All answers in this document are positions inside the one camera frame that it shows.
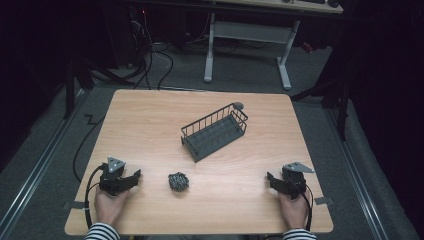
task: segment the background table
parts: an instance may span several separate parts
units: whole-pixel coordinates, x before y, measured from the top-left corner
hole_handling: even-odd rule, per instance
[[[181,127],[232,102],[244,104],[245,135],[195,163],[181,144]],[[127,162],[126,176],[142,171],[117,226],[124,235],[281,233],[287,228],[266,172],[280,178],[281,167],[295,161],[313,168],[290,98],[282,94],[118,90],[76,201],[84,200],[89,176],[108,156]],[[168,175],[176,172],[189,178],[188,190],[171,191]],[[322,197],[316,174],[305,178],[314,197]],[[311,230],[332,228],[327,206],[315,205]],[[65,231],[86,234],[83,210],[71,210]]]

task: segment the person's left hand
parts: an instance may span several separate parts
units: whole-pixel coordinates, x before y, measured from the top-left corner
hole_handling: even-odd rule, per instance
[[[129,192],[130,190],[127,190],[121,192],[118,196],[110,196],[97,186],[94,199],[97,221],[115,227]]]

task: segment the gray floor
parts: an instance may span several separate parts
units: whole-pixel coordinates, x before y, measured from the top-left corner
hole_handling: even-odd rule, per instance
[[[153,65],[148,75],[151,87],[155,88],[172,65],[170,60],[159,53],[160,49],[166,49],[164,53],[173,59],[172,71],[162,83],[163,91],[184,88],[288,95],[312,87],[331,53],[330,48],[311,54],[293,48],[287,62],[293,89],[285,91],[275,62],[280,46],[266,45],[260,49],[239,46],[231,53],[222,53],[232,50],[231,47],[217,47],[214,79],[208,84],[202,80],[206,55],[206,49],[201,48],[202,46],[192,45],[198,49],[185,48],[184,51],[172,46],[156,46],[158,53],[153,54]],[[121,69],[116,72],[125,74],[127,71],[129,70]],[[31,134],[12,162],[0,175],[0,215],[5,216],[1,222],[0,236],[4,239],[82,238],[67,236],[64,232],[69,214],[67,204],[74,199],[79,186],[72,173],[72,161],[81,141],[92,128],[86,115],[92,115],[93,122],[101,119],[114,91],[119,88],[123,87],[109,82],[97,82],[91,92],[78,97],[79,108],[72,121],[65,122],[62,121],[65,91],[62,90],[57,95],[50,108],[34,124]],[[146,82],[143,81],[139,88],[147,89]],[[324,195],[334,201],[329,206],[334,230],[319,234],[319,239],[419,239],[369,149],[356,119],[354,106],[349,104],[347,141],[341,142],[332,120],[333,112],[337,109],[322,109],[319,100],[319,97],[308,97],[293,103]],[[49,147],[50,140],[61,124],[67,126],[63,137],[57,145]],[[85,170],[99,131],[100,127],[97,127],[89,135],[77,156],[77,172],[80,176]],[[364,192],[358,190],[358,179],[352,177],[349,159],[353,160],[360,175],[359,185],[365,186],[365,195],[371,200],[368,204],[362,201]],[[43,164],[46,167],[45,172],[33,172]],[[38,176],[38,181],[26,182],[34,175]],[[20,191],[27,189],[25,187],[28,185],[34,191],[19,198],[22,196]],[[16,199],[24,201],[17,210],[11,209],[11,206],[19,205],[14,204]],[[376,219],[370,219],[369,214],[366,214],[374,210],[381,223],[381,228],[377,230],[373,222]]]

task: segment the black metal basket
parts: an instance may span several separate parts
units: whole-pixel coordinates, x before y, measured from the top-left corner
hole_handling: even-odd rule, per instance
[[[196,162],[244,135],[247,116],[242,109],[243,104],[231,103],[181,128],[182,144]]]

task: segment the desk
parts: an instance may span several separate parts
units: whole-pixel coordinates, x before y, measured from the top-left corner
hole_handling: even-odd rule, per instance
[[[232,102],[244,104],[245,135],[195,163],[181,144],[181,127]],[[295,161],[313,168],[290,98],[282,94],[118,90],[76,201],[84,200],[89,176],[109,155],[127,162],[127,175],[142,171],[117,226],[124,235],[281,233],[287,227],[266,172],[281,178],[281,167]],[[188,190],[171,191],[168,175],[176,172],[189,178]],[[322,197],[317,176],[305,178],[314,197]],[[91,191],[91,209],[93,198]],[[332,228],[327,206],[315,205],[311,230]],[[83,210],[71,210],[65,231],[86,234]]]
[[[327,3],[316,4],[293,0],[284,3],[282,0],[216,0],[215,2],[245,4],[258,7],[290,9],[296,11],[312,11],[320,13],[336,13],[343,12],[342,7],[330,7]],[[261,41],[279,43],[284,45],[281,57],[277,58],[277,65],[280,71],[280,77],[285,90],[291,89],[289,76],[286,69],[286,61],[296,37],[296,33],[300,24],[300,20],[295,20],[291,27],[274,27],[245,23],[233,23],[227,21],[215,21],[215,14],[211,14],[209,27],[209,48],[205,65],[205,82],[212,81],[213,75],[213,43],[215,37],[234,38],[241,40]]]

